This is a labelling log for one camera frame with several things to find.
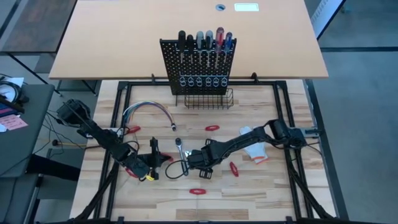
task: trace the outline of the glove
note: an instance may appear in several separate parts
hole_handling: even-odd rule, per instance
[[[251,128],[247,126],[239,129],[239,133],[241,135],[249,133],[251,131]],[[265,142],[255,143],[251,146],[244,148],[243,150],[250,156],[252,160],[254,160],[256,164],[259,164],[260,162],[265,162],[268,159],[268,156],[266,154]]]

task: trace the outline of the floor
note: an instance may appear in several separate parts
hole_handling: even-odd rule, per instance
[[[16,12],[10,27],[25,2],[22,0],[22,7]],[[312,13],[319,0],[305,2]],[[338,13],[319,43],[321,47],[398,46],[396,24],[396,0],[347,0],[344,13]],[[398,140],[391,133],[398,126],[398,118],[393,112],[398,109],[398,102],[393,100],[398,96],[398,52],[325,53],[323,57],[330,77],[315,80],[314,85],[349,217],[364,222],[396,223],[398,151],[394,146],[398,145]],[[21,57],[30,68],[35,67],[38,59]],[[0,57],[0,73],[25,77],[29,84],[40,83],[8,57]],[[41,76],[48,80],[48,74]],[[78,98],[91,109],[95,108],[96,97],[90,92],[63,94],[63,98],[53,95],[50,110],[56,110],[62,101],[69,98]],[[85,143],[71,128],[56,124],[55,129],[73,142]],[[46,143],[47,131],[41,131],[37,147]],[[73,159],[67,151],[59,157]],[[71,191],[68,195],[73,195],[74,190]],[[68,196],[62,200],[43,201],[36,220],[66,220],[72,200],[73,197]]]

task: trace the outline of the wire basket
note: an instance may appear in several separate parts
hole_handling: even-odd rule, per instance
[[[188,109],[229,109],[234,105],[234,91],[227,88],[225,95],[185,95]]]

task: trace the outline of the black pegboard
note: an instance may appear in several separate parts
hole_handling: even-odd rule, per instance
[[[191,56],[187,47],[184,51],[183,62],[181,63],[177,42],[177,40],[160,40],[160,48],[162,49],[172,94],[225,95],[235,54],[236,39],[232,40],[231,49],[227,54],[225,54],[224,51],[218,54],[217,68],[215,68],[217,56],[215,52],[215,41],[213,41],[213,46],[209,55],[209,67],[207,67],[207,51],[202,50],[200,55],[196,43],[192,57],[193,63],[191,63]]]

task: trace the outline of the white label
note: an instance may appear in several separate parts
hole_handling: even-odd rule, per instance
[[[235,11],[237,11],[237,12],[258,12],[259,5],[257,3],[236,3]]]

